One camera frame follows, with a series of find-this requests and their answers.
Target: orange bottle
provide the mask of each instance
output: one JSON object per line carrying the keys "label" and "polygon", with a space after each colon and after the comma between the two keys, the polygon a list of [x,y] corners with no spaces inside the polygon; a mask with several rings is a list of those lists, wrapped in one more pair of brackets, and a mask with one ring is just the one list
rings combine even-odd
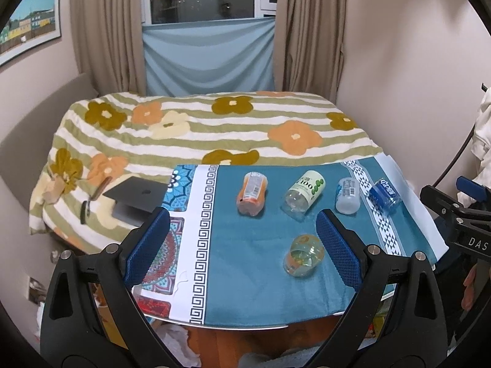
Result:
{"label": "orange bottle", "polygon": [[241,214],[257,216],[264,207],[268,179],[264,174],[251,172],[244,177],[244,184],[237,195],[237,209]]}

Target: painted sky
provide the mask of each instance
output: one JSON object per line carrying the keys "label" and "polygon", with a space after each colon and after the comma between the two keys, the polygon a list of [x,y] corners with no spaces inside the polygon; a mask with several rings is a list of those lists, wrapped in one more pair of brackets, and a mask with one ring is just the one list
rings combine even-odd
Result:
{"label": "painted sky", "polygon": [[55,0],[22,0],[11,19],[24,19],[32,11],[52,10],[54,8]]}

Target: wooden floor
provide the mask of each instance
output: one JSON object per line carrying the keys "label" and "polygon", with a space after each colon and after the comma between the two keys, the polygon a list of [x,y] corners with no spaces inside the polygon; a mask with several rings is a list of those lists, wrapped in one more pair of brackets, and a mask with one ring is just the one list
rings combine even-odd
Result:
{"label": "wooden floor", "polygon": [[338,317],[327,317],[268,331],[220,331],[187,327],[190,332],[188,344],[200,355],[202,368],[237,368],[242,354],[251,351],[243,340],[246,335],[253,335],[266,354],[278,357],[289,348],[289,339],[295,331],[305,330],[309,346],[313,346],[327,339],[337,321]]}

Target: hand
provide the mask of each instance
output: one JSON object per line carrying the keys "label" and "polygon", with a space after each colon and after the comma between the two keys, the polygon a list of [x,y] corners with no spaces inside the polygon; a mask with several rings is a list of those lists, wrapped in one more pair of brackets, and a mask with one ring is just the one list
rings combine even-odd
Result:
{"label": "hand", "polygon": [[[463,292],[461,306],[465,311],[469,311],[474,305],[474,280],[476,279],[477,264],[474,265],[467,274],[463,285],[466,289]],[[489,277],[491,278],[491,268],[489,269]]]}

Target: curtain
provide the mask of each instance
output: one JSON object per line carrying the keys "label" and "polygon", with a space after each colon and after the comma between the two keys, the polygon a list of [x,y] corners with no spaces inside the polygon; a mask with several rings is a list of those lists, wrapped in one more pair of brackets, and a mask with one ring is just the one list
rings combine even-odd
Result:
{"label": "curtain", "polygon": [[274,18],[143,27],[148,95],[273,91]]}
{"label": "curtain", "polygon": [[276,90],[336,101],[345,16],[346,0],[278,0],[273,52]]}
{"label": "curtain", "polygon": [[100,95],[145,95],[141,0],[70,0],[75,59]]}

